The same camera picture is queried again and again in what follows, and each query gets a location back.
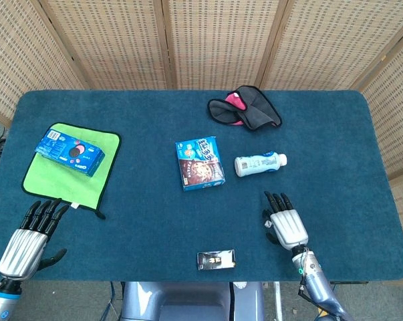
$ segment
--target robotic arm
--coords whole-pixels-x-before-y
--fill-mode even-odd
[[[268,209],[264,210],[264,225],[268,229],[273,227],[277,235],[275,237],[268,232],[267,238],[272,243],[292,251],[292,262],[302,275],[298,294],[333,316],[334,320],[354,321],[338,302],[315,258],[314,252],[307,247],[307,231],[289,198],[283,193],[281,197],[270,192],[265,192],[265,195],[271,205],[272,212]]]
[[[9,320],[20,295],[22,281],[30,279],[36,271],[56,264],[65,254],[59,250],[54,257],[41,259],[61,216],[69,205],[55,212],[61,199],[41,205],[38,201],[27,211],[20,228],[9,240],[0,261],[0,320]]]

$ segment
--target green microfiber towel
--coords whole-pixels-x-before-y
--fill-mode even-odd
[[[64,123],[56,123],[51,129],[100,147],[105,157],[93,177],[89,177],[35,153],[21,184],[23,190],[32,195],[61,198],[91,209],[99,218],[105,219],[99,211],[100,201],[120,147],[120,136]]]

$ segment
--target floor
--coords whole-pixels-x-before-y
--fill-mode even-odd
[[[298,283],[281,282],[285,321],[315,320],[317,308],[297,295]],[[108,321],[117,320],[122,304],[119,282]],[[403,321],[403,286],[371,282],[340,285],[338,299],[357,321]],[[15,311],[14,320],[99,320],[110,300],[109,282],[28,281]],[[265,321],[275,320],[273,285],[264,284]]]

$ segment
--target teal felt surface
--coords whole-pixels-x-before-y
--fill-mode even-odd
[[[285,192],[331,280],[403,278],[403,232],[368,106],[355,91],[266,91],[281,128],[252,132],[209,118],[226,91],[36,91],[24,95],[0,162],[0,257],[37,200],[21,180],[49,125],[117,132],[122,145],[101,211],[70,209],[45,256],[68,249],[48,280],[298,280],[291,253],[270,244],[264,190]],[[216,136],[226,183],[183,192],[174,143]],[[275,150],[276,173],[239,178],[233,162]],[[235,249],[234,269],[198,271],[196,253]]]

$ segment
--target oreo box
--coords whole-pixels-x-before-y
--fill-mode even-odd
[[[184,191],[225,183],[216,137],[177,142],[176,152]]]
[[[35,152],[90,177],[105,157],[100,148],[54,129],[47,131]]]

